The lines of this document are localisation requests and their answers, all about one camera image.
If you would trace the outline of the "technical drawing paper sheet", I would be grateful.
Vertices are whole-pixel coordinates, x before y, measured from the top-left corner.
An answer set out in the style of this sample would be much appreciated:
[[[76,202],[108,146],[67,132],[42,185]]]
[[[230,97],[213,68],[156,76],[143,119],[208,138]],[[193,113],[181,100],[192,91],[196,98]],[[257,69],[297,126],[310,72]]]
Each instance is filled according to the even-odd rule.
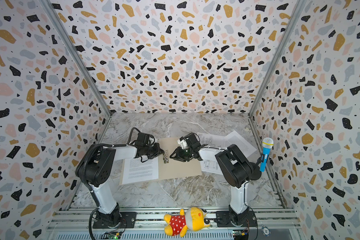
[[[206,133],[197,133],[197,135],[199,136],[202,145],[207,144],[208,146],[217,149],[227,148],[227,143],[224,136],[211,135]],[[223,174],[216,158],[214,158],[213,160],[207,159],[201,161],[201,170],[202,172],[207,172],[207,173],[213,173],[218,175]]]

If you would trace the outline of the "silver folder clip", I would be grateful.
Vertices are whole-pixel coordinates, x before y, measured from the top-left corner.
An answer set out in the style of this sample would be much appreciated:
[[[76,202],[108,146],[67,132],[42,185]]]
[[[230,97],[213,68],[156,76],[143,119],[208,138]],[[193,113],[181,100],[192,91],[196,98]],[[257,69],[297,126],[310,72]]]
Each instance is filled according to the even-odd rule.
[[[164,161],[164,164],[169,163],[169,151],[168,150],[164,150],[163,161]]]

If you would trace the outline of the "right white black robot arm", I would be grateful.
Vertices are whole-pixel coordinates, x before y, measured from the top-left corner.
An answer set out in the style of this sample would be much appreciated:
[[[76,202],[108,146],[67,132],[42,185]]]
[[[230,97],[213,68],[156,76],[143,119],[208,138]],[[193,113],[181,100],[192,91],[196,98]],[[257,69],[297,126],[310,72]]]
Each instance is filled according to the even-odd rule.
[[[170,155],[170,159],[179,162],[213,161],[218,166],[231,186],[230,210],[236,215],[249,210],[247,204],[248,182],[254,173],[254,164],[249,162],[239,146],[231,144],[226,148],[211,147],[201,144],[197,134],[190,133],[178,139],[178,147]]]

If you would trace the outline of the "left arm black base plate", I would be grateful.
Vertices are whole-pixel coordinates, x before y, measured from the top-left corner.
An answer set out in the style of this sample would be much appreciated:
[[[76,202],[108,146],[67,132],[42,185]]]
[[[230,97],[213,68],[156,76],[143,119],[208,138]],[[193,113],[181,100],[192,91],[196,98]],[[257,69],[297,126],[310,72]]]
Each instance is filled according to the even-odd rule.
[[[93,229],[106,229],[106,230],[124,230],[133,229],[136,222],[136,212],[121,212],[119,217],[114,217],[113,220],[106,218],[96,217],[92,225]]]

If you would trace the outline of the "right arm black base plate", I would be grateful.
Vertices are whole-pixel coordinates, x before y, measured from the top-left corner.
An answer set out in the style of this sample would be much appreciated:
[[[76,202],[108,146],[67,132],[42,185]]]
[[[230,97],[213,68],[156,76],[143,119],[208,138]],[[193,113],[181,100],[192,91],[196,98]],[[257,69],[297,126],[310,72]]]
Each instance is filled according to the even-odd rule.
[[[239,215],[236,214],[236,212],[217,211],[215,222],[219,228],[247,228],[258,226],[256,215],[251,210],[244,211]]]

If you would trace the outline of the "text printed paper sheet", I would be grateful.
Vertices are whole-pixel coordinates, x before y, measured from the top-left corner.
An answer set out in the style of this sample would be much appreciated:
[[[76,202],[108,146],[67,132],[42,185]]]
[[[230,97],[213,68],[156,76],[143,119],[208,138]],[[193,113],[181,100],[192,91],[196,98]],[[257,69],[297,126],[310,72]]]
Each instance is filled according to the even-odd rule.
[[[123,162],[121,185],[149,182],[159,179],[159,159],[144,163],[140,159],[126,159]]]

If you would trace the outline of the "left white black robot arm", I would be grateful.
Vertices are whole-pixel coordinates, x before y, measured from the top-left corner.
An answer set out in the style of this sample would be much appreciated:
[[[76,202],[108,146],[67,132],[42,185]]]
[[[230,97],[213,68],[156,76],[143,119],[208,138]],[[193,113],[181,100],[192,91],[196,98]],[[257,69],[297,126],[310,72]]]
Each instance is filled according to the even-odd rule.
[[[164,153],[160,144],[152,135],[138,133],[136,140],[128,144],[93,144],[76,168],[76,176],[80,178],[90,191],[98,211],[109,215],[117,208],[109,186],[109,177],[113,163],[119,160],[152,160]]]

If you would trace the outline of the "beige manila folder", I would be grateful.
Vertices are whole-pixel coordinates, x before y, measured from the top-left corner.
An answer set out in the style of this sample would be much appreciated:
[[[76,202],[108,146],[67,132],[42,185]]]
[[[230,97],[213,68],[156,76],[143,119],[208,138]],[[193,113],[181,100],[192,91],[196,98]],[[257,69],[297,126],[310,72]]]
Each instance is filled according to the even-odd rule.
[[[169,151],[169,155],[179,146],[177,138],[162,138],[159,140],[159,144],[161,149]],[[183,179],[200,176],[202,174],[201,164],[198,160],[193,159],[183,163],[169,158],[169,163],[164,164],[163,156],[164,155],[160,155],[157,157],[159,159],[159,179],[154,181],[176,178]]]

